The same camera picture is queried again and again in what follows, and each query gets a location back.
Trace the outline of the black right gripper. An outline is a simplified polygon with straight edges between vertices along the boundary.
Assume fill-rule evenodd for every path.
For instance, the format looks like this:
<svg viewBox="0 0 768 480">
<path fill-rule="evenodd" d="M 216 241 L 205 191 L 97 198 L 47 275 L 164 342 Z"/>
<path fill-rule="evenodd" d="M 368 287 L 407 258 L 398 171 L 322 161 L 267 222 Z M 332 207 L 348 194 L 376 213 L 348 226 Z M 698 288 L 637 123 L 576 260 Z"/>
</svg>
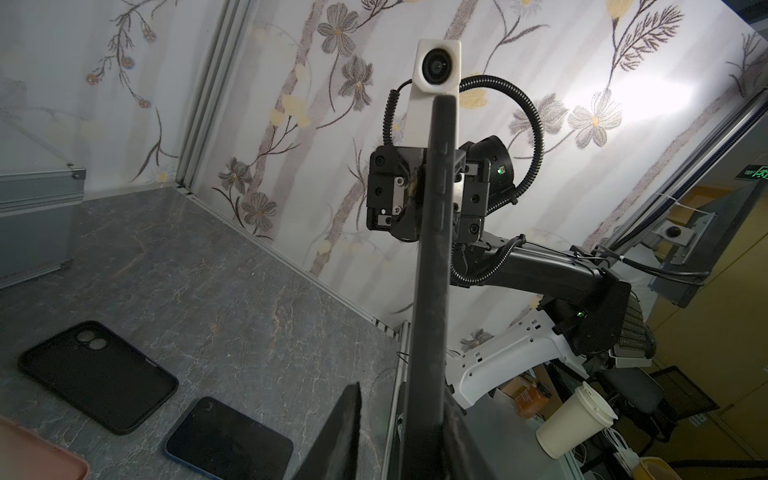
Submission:
<svg viewBox="0 0 768 480">
<path fill-rule="evenodd" d="M 490 194 L 491 161 L 475 145 L 456 151 L 453 220 L 455 242 L 477 242 L 484 230 Z M 378 147 L 370 157 L 366 226 L 402 242 L 419 240 L 426 183 L 427 150 Z"/>
</svg>

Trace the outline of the blue phone black screen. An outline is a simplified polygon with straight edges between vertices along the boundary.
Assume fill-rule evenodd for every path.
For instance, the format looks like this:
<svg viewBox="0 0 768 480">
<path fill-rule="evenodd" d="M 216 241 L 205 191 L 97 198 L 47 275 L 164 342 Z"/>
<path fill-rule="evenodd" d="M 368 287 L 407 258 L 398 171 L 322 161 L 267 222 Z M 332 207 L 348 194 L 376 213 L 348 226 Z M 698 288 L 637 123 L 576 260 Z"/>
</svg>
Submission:
<svg viewBox="0 0 768 480">
<path fill-rule="evenodd" d="M 282 479 L 293 442 L 206 396 L 187 410 L 163 451 L 168 458 L 210 479 Z"/>
</svg>

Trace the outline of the pink phone case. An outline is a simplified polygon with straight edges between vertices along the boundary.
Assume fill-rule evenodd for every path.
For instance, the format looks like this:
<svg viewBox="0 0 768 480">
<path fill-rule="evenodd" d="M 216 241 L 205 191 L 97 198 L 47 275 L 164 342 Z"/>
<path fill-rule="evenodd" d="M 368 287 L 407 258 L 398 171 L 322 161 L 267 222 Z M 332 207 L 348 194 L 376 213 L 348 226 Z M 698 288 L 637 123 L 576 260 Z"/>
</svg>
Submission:
<svg viewBox="0 0 768 480">
<path fill-rule="evenodd" d="M 1 418 L 2 479 L 87 479 L 90 465 L 76 454 Z"/>
</svg>

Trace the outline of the white paper cup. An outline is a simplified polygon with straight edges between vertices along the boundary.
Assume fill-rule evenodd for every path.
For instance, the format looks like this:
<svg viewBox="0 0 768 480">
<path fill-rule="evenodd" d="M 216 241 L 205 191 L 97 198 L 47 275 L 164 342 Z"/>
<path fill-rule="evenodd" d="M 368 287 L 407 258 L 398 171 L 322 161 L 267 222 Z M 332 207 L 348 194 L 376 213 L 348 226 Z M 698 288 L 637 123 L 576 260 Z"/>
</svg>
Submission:
<svg viewBox="0 0 768 480">
<path fill-rule="evenodd" d="M 608 401 L 583 382 L 537 429 L 536 439 L 550 458 L 558 459 L 617 420 Z"/>
</svg>

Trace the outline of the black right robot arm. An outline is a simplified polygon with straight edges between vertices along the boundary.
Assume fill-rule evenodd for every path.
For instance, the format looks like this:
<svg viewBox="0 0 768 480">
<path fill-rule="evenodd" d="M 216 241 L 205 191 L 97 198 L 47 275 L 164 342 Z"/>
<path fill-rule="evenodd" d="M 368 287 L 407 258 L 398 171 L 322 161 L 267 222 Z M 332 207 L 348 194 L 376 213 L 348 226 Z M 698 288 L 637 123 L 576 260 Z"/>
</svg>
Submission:
<svg viewBox="0 0 768 480">
<path fill-rule="evenodd" d="M 577 368 L 582 357 L 605 356 L 612 368 L 646 367 L 656 353 L 641 304 L 629 282 L 605 259 L 578 247 L 561 252 L 518 235 L 484 231 L 489 202 L 514 189 L 509 155 L 496 136 L 455 152 L 455 186 L 462 204 L 452 214 L 453 244 L 436 269 L 437 286 L 418 289 L 428 322 L 443 322 L 449 286 L 504 287 L 538 294 L 540 303 L 482 347 L 446 358 L 446 383 L 463 409 L 513 377 L 559 360 Z"/>
</svg>

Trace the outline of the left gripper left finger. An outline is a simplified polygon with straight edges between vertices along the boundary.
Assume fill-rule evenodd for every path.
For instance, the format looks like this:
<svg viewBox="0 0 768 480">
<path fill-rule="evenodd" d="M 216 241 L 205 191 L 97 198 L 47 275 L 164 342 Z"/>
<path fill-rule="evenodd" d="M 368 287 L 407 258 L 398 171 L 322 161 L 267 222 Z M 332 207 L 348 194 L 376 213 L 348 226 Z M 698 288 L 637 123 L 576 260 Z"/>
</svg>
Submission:
<svg viewBox="0 0 768 480">
<path fill-rule="evenodd" d="M 360 384 L 347 385 L 318 438 L 295 473 L 295 480 L 356 478 L 361 409 Z"/>
</svg>

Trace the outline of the black phone case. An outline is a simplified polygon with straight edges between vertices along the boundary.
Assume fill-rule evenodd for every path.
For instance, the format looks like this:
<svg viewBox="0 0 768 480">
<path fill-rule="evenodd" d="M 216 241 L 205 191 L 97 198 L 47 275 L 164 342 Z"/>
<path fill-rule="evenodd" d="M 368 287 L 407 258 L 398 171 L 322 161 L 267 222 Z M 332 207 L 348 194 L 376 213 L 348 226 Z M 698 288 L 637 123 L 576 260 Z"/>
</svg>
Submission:
<svg viewBox="0 0 768 480">
<path fill-rule="evenodd" d="M 135 431 L 179 386 L 173 374 L 96 321 L 29 348 L 17 366 L 116 435 Z"/>
</svg>

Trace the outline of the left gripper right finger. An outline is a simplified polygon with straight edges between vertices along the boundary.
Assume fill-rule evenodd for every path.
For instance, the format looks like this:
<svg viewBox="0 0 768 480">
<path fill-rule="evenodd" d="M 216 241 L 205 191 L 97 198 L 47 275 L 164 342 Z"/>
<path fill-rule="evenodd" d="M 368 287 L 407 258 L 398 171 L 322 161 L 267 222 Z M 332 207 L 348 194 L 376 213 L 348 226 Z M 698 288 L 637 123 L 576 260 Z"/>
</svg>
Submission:
<svg viewBox="0 0 768 480">
<path fill-rule="evenodd" d="M 453 398 L 444 399 L 441 459 L 445 479 L 492 480 L 493 471 L 472 439 L 465 415 Z"/>
</svg>

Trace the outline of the silver aluminium first aid case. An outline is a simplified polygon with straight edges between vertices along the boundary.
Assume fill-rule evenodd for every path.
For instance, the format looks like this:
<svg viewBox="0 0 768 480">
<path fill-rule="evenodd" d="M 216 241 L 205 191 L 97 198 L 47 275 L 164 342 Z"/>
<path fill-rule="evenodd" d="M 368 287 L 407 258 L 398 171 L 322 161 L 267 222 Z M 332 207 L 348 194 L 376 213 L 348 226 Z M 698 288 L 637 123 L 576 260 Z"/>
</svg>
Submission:
<svg viewBox="0 0 768 480">
<path fill-rule="evenodd" d="M 71 266 L 85 179 L 72 166 L 1 175 L 2 288 Z"/>
</svg>

